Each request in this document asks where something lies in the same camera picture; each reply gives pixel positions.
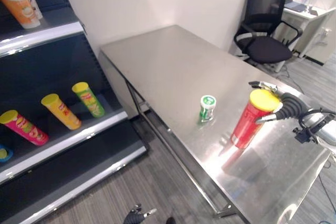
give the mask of shelf edge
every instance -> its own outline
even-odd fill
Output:
[[[91,137],[95,136],[99,132],[121,122],[122,120],[125,120],[127,118],[127,114],[125,111],[122,111],[114,116],[111,116],[110,118],[107,118],[106,120],[97,123],[91,127],[88,127],[86,129],[83,129],[81,132],[78,132],[77,134],[69,137],[66,140],[61,141],[58,144],[55,144],[51,146],[48,149],[45,149],[44,151],[41,151],[37,153],[36,155],[27,158],[26,160],[13,165],[11,168],[4,170],[0,173],[0,184],[3,182],[14,178],[19,173],[23,172],[24,170],[32,167],[33,165],[36,165],[43,160],[46,160],[50,158],[51,156],[69,148],[72,147],[82,141],[85,141],[87,139],[90,139]]]
[[[96,176],[94,176],[91,179],[89,179],[88,181],[84,182],[83,184],[81,184],[77,188],[75,188],[72,191],[66,193],[65,195],[63,195],[59,199],[55,200],[53,203],[44,207],[40,211],[34,213],[33,215],[31,215],[30,217],[28,217],[24,221],[20,222],[20,224],[34,223],[35,221],[43,218],[44,216],[46,216],[50,212],[57,210],[60,206],[64,205],[66,202],[68,202],[71,199],[77,197],[80,193],[82,193],[86,189],[90,188],[91,186],[93,186],[97,182],[103,180],[107,176],[109,176],[109,175],[117,172],[121,168],[125,167],[126,164],[130,163],[132,160],[139,157],[140,155],[142,155],[145,152],[146,152],[146,148],[144,146],[140,147],[139,149],[137,149],[136,151],[134,151],[130,155],[122,158],[118,162],[112,164],[109,168],[103,170],[101,173],[97,174]]]
[[[0,41],[0,58],[35,47],[44,42],[83,32],[80,22],[74,22],[42,31]]]

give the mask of black shelf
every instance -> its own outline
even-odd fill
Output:
[[[71,111],[82,121],[81,127],[77,130],[69,130],[51,113],[40,118],[36,122],[37,125],[46,130],[45,132],[49,135],[48,142],[43,146],[35,146],[18,134],[6,129],[7,134],[2,136],[2,142],[11,148],[14,154],[6,163],[0,163],[0,184],[45,159],[125,120],[127,115],[123,108],[114,94],[111,91],[108,93],[105,94],[106,98],[102,94],[97,95],[106,112],[101,118],[94,118],[81,102],[70,107]]]
[[[15,19],[0,23],[0,57],[83,32],[70,7],[44,12],[40,22],[31,29],[23,29]]]
[[[124,121],[0,187],[0,222],[32,223],[146,151]]]

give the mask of white lid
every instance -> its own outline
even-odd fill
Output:
[[[216,98],[209,94],[202,96],[201,106],[205,109],[213,109],[216,106]]]

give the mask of stainless steel table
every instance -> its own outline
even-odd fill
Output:
[[[329,151],[296,141],[294,119],[264,124],[244,152],[228,138],[248,101],[249,81],[271,82],[312,103],[310,99],[179,26],[113,42],[102,52],[126,79],[132,95],[136,91],[150,105],[225,194],[229,203],[219,211],[154,128],[216,216],[239,214],[256,224],[291,219]],[[217,106],[215,118],[200,124],[204,94],[214,95]]]

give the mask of green chip can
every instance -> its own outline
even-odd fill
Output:
[[[212,95],[204,95],[201,97],[201,122],[212,120],[214,116],[214,109],[216,107],[216,98]]]
[[[99,118],[105,114],[103,106],[100,104],[94,93],[92,93],[86,82],[78,82],[72,86],[72,91],[85,104],[90,113]]]

